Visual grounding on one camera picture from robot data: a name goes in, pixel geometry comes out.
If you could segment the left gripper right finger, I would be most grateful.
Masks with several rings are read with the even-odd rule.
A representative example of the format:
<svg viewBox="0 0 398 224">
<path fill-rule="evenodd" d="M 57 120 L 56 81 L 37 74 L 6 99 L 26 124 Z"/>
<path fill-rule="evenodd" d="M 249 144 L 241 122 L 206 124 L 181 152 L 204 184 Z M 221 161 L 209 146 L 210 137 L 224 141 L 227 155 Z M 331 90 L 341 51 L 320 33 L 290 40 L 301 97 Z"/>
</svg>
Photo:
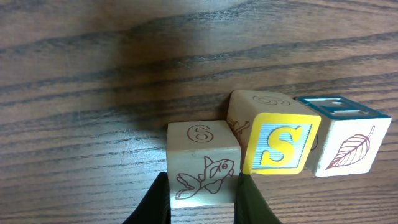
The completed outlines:
<svg viewBox="0 0 398 224">
<path fill-rule="evenodd" d="M 234 202 L 234 224 L 282 224 L 250 175 L 240 173 Z"/>
</svg>

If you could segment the leaf picture wooden block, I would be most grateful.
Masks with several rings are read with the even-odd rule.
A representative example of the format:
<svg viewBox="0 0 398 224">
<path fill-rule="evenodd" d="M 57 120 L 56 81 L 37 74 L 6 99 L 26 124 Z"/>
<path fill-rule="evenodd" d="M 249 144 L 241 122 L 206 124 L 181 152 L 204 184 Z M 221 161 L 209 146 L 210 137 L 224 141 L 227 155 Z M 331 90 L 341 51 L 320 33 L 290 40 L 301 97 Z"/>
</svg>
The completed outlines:
<svg viewBox="0 0 398 224">
<path fill-rule="evenodd" d="M 342 96 L 300 96 L 321 116 L 305 167 L 317 177 L 369 172 L 392 118 Z"/>
</svg>

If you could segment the yellow S block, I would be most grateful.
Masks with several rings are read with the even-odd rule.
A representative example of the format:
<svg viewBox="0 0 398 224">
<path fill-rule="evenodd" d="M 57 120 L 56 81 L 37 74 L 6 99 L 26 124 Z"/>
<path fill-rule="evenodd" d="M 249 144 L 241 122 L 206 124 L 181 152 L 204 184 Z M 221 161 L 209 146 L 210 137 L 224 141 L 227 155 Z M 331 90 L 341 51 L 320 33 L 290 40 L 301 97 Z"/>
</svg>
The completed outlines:
<svg viewBox="0 0 398 224">
<path fill-rule="evenodd" d="M 235 90 L 226 121 L 241 146 L 243 174 L 298 174 L 321 117 L 283 93 Z"/>
</svg>

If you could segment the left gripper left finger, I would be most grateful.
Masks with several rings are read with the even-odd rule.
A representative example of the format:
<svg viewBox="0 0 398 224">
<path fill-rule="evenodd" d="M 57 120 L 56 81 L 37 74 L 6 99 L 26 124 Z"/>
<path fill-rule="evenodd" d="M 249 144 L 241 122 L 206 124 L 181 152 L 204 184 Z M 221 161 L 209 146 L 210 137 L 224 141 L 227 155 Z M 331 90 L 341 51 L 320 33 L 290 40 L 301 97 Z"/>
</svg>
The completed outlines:
<svg viewBox="0 0 398 224">
<path fill-rule="evenodd" d="M 170 188 L 166 172 L 161 172 L 123 224 L 171 224 Z"/>
</svg>

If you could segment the fish picture wooden block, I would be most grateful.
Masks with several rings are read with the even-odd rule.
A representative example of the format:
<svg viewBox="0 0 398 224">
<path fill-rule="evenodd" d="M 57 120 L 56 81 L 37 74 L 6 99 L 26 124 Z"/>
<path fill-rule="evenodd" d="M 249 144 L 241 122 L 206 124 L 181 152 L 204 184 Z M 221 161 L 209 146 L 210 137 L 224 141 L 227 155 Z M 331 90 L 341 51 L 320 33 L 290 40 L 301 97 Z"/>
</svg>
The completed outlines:
<svg viewBox="0 0 398 224">
<path fill-rule="evenodd" d="M 166 159 L 172 208 L 235 201 L 241 148 L 226 121 L 169 123 Z"/>
</svg>

